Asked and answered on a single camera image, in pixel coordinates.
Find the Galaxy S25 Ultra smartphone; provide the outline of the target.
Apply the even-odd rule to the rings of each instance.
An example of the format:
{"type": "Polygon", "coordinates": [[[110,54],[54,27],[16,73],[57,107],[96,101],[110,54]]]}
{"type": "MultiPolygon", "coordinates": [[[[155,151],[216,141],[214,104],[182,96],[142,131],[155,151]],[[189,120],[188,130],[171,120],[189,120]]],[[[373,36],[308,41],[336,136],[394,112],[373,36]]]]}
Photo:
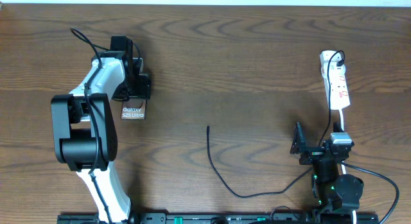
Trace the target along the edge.
{"type": "Polygon", "coordinates": [[[122,103],[122,120],[145,120],[146,117],[145,99],[129,99],[122,103]]]}

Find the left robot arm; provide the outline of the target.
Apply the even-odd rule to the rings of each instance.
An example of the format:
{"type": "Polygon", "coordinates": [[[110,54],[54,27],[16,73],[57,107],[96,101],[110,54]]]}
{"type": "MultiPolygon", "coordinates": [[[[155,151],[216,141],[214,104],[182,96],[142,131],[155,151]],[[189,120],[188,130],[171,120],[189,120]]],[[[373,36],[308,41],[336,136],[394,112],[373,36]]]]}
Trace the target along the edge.
{"type": "Polygon", "coordinates": [[[81,84],[51,100],[55,155],[87,186],[97,206],[95,223],[139,223],[119,180],[114,160],[118,137],[110,101],[136,86],[143,63],[129,51],[95,55],[81,84]]]}

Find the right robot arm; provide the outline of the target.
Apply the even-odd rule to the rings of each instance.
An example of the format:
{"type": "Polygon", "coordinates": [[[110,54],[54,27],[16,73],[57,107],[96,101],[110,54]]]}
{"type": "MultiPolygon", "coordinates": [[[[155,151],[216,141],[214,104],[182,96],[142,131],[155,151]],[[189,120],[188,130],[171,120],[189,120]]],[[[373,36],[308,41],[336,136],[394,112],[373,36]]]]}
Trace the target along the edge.
{"type": "Polygon", "coordinates": [[[300,123],[295,124],[291,154],[300,156],[300,165],[311,165],[313,193],[319,207],[312,211],[315,222],[356,222],[353,212],[359,209],[363,194],[363,180],[350,174],[341,174],[338,165],[349,157],[354,146],[352,138],[334,123],[334,132],[321,146],[306,143],[300,123]]]}

